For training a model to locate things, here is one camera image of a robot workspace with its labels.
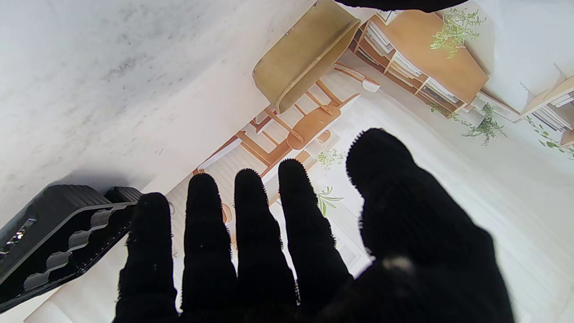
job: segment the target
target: hanging plant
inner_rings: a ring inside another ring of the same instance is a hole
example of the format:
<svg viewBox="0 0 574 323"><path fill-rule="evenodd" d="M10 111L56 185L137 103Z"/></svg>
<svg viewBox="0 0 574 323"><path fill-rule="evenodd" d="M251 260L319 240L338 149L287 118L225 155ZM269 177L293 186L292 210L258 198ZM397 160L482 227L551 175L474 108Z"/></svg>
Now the hanging plant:
<svg viewBox="0 0 574 323"><path fill-rule="evenodd" d="M436 33L433 37L435 42L430 45L432 49L446 48L448 49L451 59L459 48L464 48L464 39L468 36L470 39L475 39L480 36L479 33L474 32L470 27L480 26L486 21L486 18L481 20L478 17L478 9L473 13L466 13L464 10L451 8L443 11L443 29Z"/></svg>
<svg viewBox="0 0 574 323"><path fill-rule="evenodd" d="M333 188L331 186L327 186L324 190L322 190L319 194L317 194L317 201L319 204L319 210L323 214L323 217L327 216L327 209L331 207L336 209L337 207L331 203L336 201L341 201L342 197L330 197L331 193L333 192Z"/></svg>
<svg viewBox="0 0 574 323"><path fill-rule="evenodd" d="M441 111L442 113L445 114L451 113L450 111L447 111L445 108L441 107L440 105L434 102L427 103L427 105L431 106L430 112ZM468 132L462 133L461 136L463 137L484 136L484 142L482 143L483 146L487 146L492 138L496 138L498 133L504 135L505 137L508 137L502 131L502 128L504 128L504 126L498 124L498 122L494 120L494 108L487 103L482 108L482 111L484 112L484 120L478 126L473 126L469 122L461 120L459 118L459 115L456 113L451 113L449 117L454 121L468 127Z"/></svg>
<svg viewBox="0 0 574 323"><path fill-rule="evenodd" d="M567 153L569 155L572 155L572 157L568 159L574 160L574 148L562 147L557 140L550 137L550 134L546 130L544 130L544 127L541 124L536 125L534 123L534 120L530 116L527 116L526 120L528 121L528 124L532 126L534 131L538 133L542 138L544 138L544 140L538 139L541 145L543 145L544 147L558 150L561 153Z"/></svg>
<svg viewBox="0 0 574 323"><path fill-rule="evenodd" d="M337 149L331 149L320 152L316 159L322 169L329 171L331 170L331 165L333 165L333 163L337 163L338 165L343 163L343 160L345 160L345 154L337 153Z"/></svg>

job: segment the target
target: finger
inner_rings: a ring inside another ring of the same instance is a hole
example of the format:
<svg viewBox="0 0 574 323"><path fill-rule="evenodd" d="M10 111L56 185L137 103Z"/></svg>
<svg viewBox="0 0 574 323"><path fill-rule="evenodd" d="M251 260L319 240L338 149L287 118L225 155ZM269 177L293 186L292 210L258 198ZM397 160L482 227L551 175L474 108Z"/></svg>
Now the finger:
<svg viewBox="0 0 574 323"><path fill-rule="evenodd" d="M447 264L476 255L474 241L484 240L484 232L394 136L362 133L347 172L364 198L363 243L377 259Z"/></svg>
<svg viewBox="0 0 574 323"><path fill-rule="evenodd" d="M160 193L142 195L127 239L127 262L119 273L116 322L177 317L173 287L169 204Z"/></svg>
<svg viewBox="0 0 574 323"><path fill-rule="evenodd" d="M269 212L261 178L253 170L241 170L235 177L235 212L239 249L237 301L244 306L295 306L295 281L281 251L279 225Z"/></svg>
<svg viewBox="0 0 574 323"><path fill-rule="evenodd" d="M189 181L185 216L184 314L231 306L236 275L230 243L214 179L195 175Z"/></svg>
<svg viewBox="0 0 574 323"><path fill-rule="evenodd" d="M280 164L279 192L301 304L316 311L352 276L335 249L331 226L317 207L317 195L305 168L297 160Z"/></svg>

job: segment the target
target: plant leaf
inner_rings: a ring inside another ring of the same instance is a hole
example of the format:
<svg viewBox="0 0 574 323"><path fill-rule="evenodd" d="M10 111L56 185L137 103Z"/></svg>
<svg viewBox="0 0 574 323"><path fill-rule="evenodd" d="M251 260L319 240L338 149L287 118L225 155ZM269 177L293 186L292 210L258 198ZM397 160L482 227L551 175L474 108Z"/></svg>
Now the plant leaf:
<svg viewBox="0 0 574 323"><path fill-rule="evenodd" d="M328 200L328 201L341 201L342 197L323 197L324 199Z"/></svg>
<svg viewBox="0 0 574 323"><path fill-rule="evenodd" d="M327 205L325 203L323 203L323 205L321 206L321 213L323 214L324 217L327 216Z"/></svg>
<svg viewBox="0 0 574 323"><path fill-rule="evenodd" d="M325 201L325 204L327 204L328 206L332 207L333 209L336 209L337 207L335 205L333 205L332 203Z"/></svg>

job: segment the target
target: hand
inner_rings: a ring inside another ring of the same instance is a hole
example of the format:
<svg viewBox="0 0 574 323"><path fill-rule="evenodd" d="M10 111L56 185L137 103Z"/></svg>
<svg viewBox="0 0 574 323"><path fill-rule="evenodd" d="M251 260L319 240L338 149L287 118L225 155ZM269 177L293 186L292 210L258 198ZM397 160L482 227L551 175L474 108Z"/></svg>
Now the hand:
<svg viewBox="0 0 574 323"><path fill-rule="evenodd" d="M279 185L297 284L252 170L235 178L236 275L217 186L200 174L189 181L183 312L175 309L168 201L151 193L134 211L115 322L513 322L491 236L403 143L366 131L347 172L364 198L359 227L373 256L360 277L349 275L296 160L280 164Z"/></svg>

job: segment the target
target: white ceiling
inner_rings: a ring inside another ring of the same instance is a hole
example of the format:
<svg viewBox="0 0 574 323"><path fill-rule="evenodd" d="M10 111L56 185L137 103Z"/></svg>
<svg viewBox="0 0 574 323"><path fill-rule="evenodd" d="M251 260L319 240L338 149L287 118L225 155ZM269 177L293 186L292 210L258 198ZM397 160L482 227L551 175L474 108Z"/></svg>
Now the white ceiling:
<svg viewBox="0 0 574 323"><path fill-rule="evenodd" d="M0 226L43 187L167 193L265 106L251 71L314 0L0 4Z"/></svg>

